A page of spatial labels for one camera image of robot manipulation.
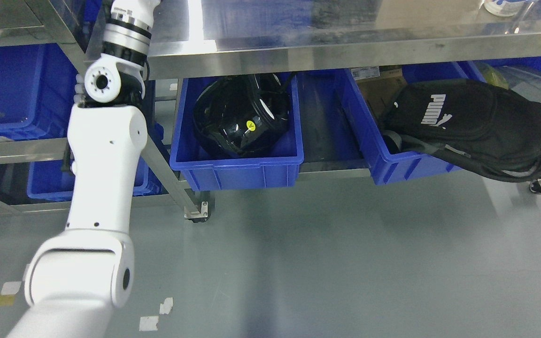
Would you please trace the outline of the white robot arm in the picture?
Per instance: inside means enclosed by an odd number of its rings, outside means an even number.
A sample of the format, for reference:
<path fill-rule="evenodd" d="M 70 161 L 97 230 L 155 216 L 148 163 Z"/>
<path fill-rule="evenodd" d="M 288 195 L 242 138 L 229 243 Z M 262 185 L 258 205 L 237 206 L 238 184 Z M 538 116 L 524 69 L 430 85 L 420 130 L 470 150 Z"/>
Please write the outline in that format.
<path fill-rule="evenodd" d="M 143 72 L 158 0 L 115 0 L 99 58 L 82 77 L 67 141 L 75 176 L 64 230 L 26 270 L 28 310 L 9 338 L 102 338 L 134 283 L 130 214 L 148 141 Z"/>

